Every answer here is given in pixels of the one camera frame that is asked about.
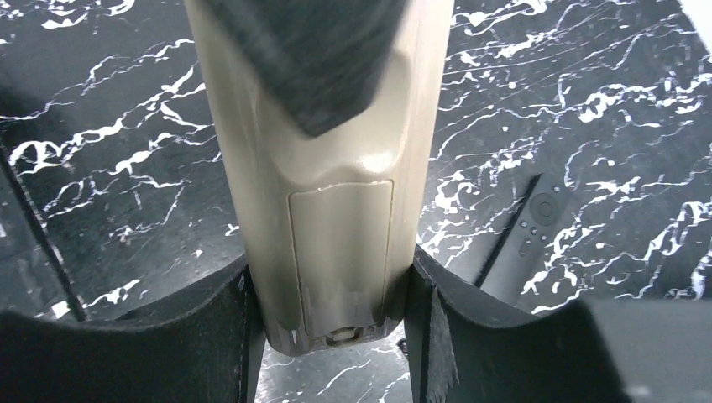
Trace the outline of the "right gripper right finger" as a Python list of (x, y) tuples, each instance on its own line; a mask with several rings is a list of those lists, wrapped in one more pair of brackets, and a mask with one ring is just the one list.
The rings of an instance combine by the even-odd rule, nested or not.
[(579, 299), (545, 317), (422, 249), (405, 311), (416, 402), (708, 402), (711, 303)]

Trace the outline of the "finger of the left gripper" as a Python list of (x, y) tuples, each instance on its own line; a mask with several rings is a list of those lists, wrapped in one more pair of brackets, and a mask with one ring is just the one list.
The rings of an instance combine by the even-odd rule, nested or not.
[(406, 10), (401, 0), (206, 3), (230, 49), (316, 138), (366, 110)]

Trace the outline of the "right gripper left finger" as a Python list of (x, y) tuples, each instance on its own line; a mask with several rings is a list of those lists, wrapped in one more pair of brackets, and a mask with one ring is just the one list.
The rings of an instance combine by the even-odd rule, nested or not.
[(245, 259), (114, 320), (1, 314), (4, 402), (252, 402), (264, 330)]

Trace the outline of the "white remote control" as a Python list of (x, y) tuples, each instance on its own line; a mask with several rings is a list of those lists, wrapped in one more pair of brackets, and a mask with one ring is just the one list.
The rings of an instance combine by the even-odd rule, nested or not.
[(401, 321), (454, 4), (404, 1), (370, 106), (312, 138), (230, 49), (208, 1), (186, 13), (271, 347), (367, 343)]

